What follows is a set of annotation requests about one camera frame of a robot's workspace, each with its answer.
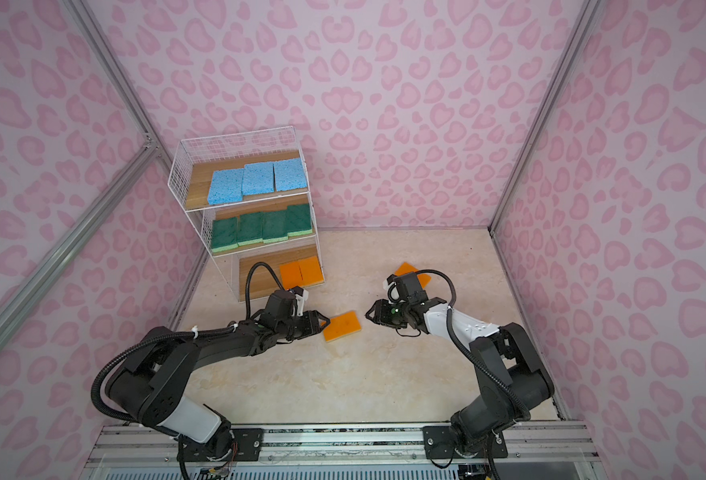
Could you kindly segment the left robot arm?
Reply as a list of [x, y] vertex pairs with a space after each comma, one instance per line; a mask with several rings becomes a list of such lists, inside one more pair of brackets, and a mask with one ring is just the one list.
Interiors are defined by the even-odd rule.
[[178, 444], [178, 460], [233, 461], [238, 443], [231, 422], [186, 394], [194, 372], [236, 358], [316, 336], [329, 317], [304, 307], [303, 290], [277, 290], [264, 308], [210, 330], [156, 327], [109, 360], [91, 386], [93, 406], [103, 415], [166, 434]]

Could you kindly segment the blue sponge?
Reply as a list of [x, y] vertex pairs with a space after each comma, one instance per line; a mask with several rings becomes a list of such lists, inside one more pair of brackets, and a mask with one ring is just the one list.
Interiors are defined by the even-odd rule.
[[273, 172], [277, 192], [305, 189], [308, 186], [305, 167], [299, 157], [274, 162]]
[[241, 202], [243, 177], [243, 168], [215, 171], [207, 195], [208, 204], [214, 206]]
[[275, 191], [274, 167], [272, 162], [250, 163], [244, 166], [242, 194], [262, 195]]

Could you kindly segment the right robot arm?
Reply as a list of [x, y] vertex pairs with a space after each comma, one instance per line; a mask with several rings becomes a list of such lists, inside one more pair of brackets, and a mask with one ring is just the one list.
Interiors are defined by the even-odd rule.
[[392, 274], [385, 291], [386, 297], [365, 314], [369, 321], [396, 332], [411, 328], [419, 335], [445, 338], [476, 374], [478, 396], [451, 416], [445, 432], [425, 437], [429, 459], [492, 457], [504, 446], [503, 431], [529, 421], [532, 410], [553, 396], [553, 380], [525, 329], [458, 311], [456, 287], [445, 273], [422, 269]]

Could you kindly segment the green scouring pad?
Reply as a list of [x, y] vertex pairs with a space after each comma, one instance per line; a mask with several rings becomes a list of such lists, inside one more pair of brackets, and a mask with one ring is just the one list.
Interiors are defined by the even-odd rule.
[[212, 225], [210, 247], [213, 254], [235, 250], [238, 244], [238, 218], [215, 220]]
[[263, 213], [262, 240], [264, 243], [277, 243], [289, 238], [287, 211], [276, 210]]
[[290, 238], [312, 234], [313, 222], [310, 205], [305, 203], [288, 206], [285, 225]]
[[253, 212], [238, 218], [236, 239], [239, 247], [261, 244], [263, 213]]

